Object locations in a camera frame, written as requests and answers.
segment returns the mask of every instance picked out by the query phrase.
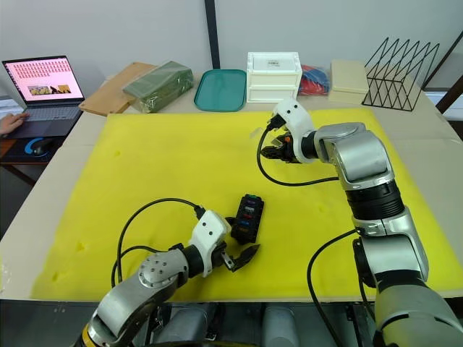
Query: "teal tray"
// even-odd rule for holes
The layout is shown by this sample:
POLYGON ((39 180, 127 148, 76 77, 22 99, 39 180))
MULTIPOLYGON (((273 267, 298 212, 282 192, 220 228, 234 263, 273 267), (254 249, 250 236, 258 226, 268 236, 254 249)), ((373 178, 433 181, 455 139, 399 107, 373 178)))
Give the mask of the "teal tray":
POLYGON ((246 101, 246 72, 214 69, 201 77, 195 105, 202 111, 235 112, 246 101))

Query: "black battery pack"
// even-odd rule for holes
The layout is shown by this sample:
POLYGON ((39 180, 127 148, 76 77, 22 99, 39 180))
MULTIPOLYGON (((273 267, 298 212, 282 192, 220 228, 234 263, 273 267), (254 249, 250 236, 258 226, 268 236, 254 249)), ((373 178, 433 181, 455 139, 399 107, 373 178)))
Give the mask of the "black battery pack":
POLYGON ((237 216, 231 227, 231 237, 236 239, 239 244, 255 243, 262 211, 263 201, 260 197, 251 194, 242 197, 237 216))

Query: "computer mouse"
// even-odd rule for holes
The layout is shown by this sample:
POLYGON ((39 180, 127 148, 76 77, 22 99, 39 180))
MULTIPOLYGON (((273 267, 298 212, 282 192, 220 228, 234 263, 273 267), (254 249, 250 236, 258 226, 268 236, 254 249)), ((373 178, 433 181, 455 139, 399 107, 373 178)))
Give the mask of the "computer mouse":
POLYGON ((35 156, 46 154, 54 145, 53 139, 43 139, 37 142, 34 142, 30 148, 32 149, 32 154, 35 156))

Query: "yellow foam mat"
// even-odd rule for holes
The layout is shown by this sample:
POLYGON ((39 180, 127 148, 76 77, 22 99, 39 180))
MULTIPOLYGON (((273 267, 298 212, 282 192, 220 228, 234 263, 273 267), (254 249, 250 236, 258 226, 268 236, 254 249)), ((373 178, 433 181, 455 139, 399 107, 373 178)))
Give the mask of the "yellow foam mat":
MULTIPOLYGON (((311 115, 316 127, 361 121, 383 140, 428 254, 428 285, 437 291, 462 291, 462 268, 371 111, 324 110, 311 115)), ((270 116, 269 112, 110 115, 69 199, 31 296, 100 300, 110 289, 123 225, 151 200, 181 197, 223 216, 235 216, 240 198, 250 193, 265 201, 258 235, 261 248, 255 258, 235 273, 220 267, 207 278, 193 278, 173 300, 308 300, 307 263, 321 244, 352 229, 351 211, 337 181, 282 187, 262 176, 255 162, 260 135, 252 133, 270 116)), ((331 165, 318 161, 301 165, 263 159, 263 165, 282 181, 335 175, 331 165)), ((186 244, 195 223, 189 206, 175 202, 152 206, 133 221, 124 248, 186 244)), ((317 259, 313 282, 322 299, 359 296, 353 238, 327 248, 317 259)), ((226 241, 233 255, 243 249, 229 237, 226 241)), ((124 276, 133 274, 147 256, 145 251, 128 254, 124 276)))

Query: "laptop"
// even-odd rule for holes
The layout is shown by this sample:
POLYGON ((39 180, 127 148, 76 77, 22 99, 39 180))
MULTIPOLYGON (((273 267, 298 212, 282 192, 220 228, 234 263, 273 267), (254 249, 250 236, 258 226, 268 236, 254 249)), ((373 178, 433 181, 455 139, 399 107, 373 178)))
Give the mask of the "laptop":
POLYGON ((79 119, 82 91, 66 56, 3 61, 29 117, 7 137, 66 136, 79 119))

